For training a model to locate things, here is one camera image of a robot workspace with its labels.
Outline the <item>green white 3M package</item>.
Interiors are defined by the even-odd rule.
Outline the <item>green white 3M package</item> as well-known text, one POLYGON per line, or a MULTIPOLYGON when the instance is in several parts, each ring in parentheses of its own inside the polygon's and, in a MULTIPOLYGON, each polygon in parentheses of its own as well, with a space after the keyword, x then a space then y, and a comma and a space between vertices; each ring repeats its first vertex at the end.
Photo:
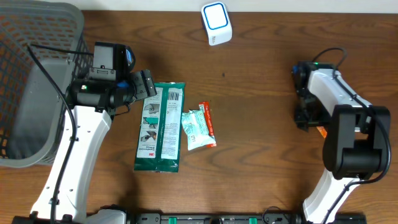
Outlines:
POLYGON ((180 161, 184 83, 156 83, 143 102, 135 171, 177 173, 180 161))

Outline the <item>white teal wipes packet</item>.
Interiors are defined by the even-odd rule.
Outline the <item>white teal wipes packet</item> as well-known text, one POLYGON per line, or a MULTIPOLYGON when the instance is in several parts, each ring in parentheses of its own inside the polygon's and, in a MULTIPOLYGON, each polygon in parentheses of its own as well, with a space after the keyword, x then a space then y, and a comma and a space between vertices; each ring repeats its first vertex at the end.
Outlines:
POLYGON ((210 135, 205 114, 202 110, 182 113, 182 127, 187 135, 189 151, 216 142, 215 138, 210 135))

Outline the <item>red snack stick packet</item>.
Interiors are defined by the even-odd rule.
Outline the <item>red snack stick packet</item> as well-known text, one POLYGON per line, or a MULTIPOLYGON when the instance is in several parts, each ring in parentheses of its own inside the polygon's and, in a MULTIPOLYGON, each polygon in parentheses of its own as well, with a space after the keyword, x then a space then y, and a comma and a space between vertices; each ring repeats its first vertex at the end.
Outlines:
POLYGON ((207 148, 216 147, 217 143, 214 135, 213 124, 211 121, 209 102, 207 101, 201 102, 199 104, 199 108, 204 116, 204 120, 206 121, 206 126, 208 128, 208 135, 203 133, 200 133, 198 135, 199 140, 201 142, 201 146, 204 146, 206 144, 207 148))

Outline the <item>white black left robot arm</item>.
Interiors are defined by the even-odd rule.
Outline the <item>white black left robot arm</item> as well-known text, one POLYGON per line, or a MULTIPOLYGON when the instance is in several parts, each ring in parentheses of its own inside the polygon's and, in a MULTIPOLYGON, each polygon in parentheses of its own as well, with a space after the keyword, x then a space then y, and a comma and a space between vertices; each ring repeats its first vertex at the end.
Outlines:
POLYGON ((123 44, 96 42, 93 64, 67 92, 47 71, 44 75, 63 101, 68 119, 45 187, 28 217, 13 223, 129 223, 128 212, 112 204, 95 214, 86 212, 87 195, 101 144, 119 107, 155 96, 149 70, 134 72, 136 57, 123 44))

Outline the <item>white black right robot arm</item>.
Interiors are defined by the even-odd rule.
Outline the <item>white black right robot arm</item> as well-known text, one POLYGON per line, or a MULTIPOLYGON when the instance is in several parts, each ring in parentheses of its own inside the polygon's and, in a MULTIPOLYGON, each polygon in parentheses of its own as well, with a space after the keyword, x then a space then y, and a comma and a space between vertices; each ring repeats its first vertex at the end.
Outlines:
POLYGON ((386 175, 391 164, 391 114, 360 97, 330 63, 301 61, 292 68, 300 100, 294 122, 301 130, 323 130, 325 169, 303 201, 307 223, 333 223, 349 194, 386 175))

